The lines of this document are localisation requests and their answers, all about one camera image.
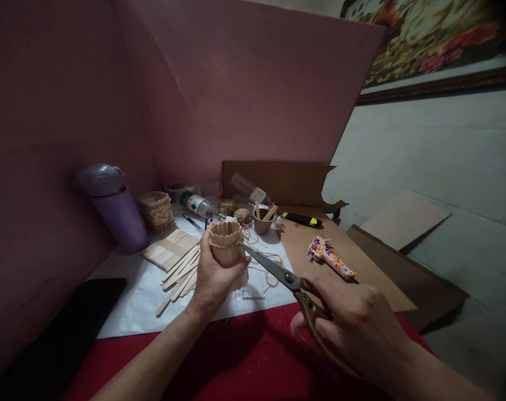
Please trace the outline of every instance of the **stack of popsicle sticks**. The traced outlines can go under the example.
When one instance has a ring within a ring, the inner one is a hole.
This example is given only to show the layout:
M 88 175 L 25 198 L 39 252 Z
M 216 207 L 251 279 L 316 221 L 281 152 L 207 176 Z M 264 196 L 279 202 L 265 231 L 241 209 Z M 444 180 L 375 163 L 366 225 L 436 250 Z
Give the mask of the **stack of popsicle sticks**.
M 143 252 L 143 257 L 167 272 L 198 243 L 197 238 L 175 229 L 165 238 L 147 247 Z
M 197 283 L 197 265 L 199 263 L 200 246 L 195 245 L 173 268 L 171 268 L 161 282 L 162 290 L 169 290 L 165 301 L 156 311 L 160 316 L 169 302 L 187 295 L 195 289 Z

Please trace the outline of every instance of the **red tablecloth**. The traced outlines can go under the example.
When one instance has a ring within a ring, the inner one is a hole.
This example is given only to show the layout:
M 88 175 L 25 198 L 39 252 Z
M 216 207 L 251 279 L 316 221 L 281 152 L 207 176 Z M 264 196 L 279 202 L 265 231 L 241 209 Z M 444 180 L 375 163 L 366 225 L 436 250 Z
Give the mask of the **red tablecloth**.
M 297 303 L 211 322 L 176 372 L 165 399 L 299 400 L 386 398 L 373 386 L 335 368 L 309 333 L 291 337 Z M 413 341 L 422 338 L 397 315 Z M 158 333 L 96 340 L 66 394 L 91 398 Z

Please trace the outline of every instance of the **floral painting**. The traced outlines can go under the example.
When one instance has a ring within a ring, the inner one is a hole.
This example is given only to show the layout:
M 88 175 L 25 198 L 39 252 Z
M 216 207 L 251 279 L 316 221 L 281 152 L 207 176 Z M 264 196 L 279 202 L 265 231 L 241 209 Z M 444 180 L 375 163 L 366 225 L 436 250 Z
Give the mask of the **floral painting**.
M 345 18 L 387 27 L 364 87 L 506 55 L 506 29 L 487 0 L 346 0 Z

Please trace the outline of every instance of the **forearm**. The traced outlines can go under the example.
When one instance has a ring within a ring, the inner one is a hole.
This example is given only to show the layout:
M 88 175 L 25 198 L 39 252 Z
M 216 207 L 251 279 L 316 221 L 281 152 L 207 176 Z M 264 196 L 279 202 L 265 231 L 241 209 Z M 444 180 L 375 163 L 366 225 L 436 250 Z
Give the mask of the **forearm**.
M 492 396 L 440 359 L 414 344 L 412 358 L 406 362 L 390 395 L 399 400 L 492 400 Z
M 160 399 L 208 323 L 187 310 L 117 373 L 93 400 Z

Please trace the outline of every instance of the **hand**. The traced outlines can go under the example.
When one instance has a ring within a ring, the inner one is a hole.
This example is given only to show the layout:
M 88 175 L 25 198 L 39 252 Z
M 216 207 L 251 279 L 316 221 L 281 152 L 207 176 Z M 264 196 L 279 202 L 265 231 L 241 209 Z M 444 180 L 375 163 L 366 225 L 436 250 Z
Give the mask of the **hand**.
M 193 297 L 186 307 L 186 312 L 195 319 L 210 320 L 221 307 L 234 280 L 245 271 L 251 257 L 239 261 L 232 267 L 222 268 L 212 256 L 208 243 L 211 223 L 201 238 L 199 266 L 197 267 L 197 284 Z
M 316 287 L 333 313 L 332 321 L 315 321 L 326 344 L 331 343 L 366 380 L 387 391 L 402 379 L 417 344 L 401 328 L 384 294 L 375 287 L 333 280 L 320 269 L 303 278 Z M 290 323 L 293 333 L 305 326 L 301 312 Z

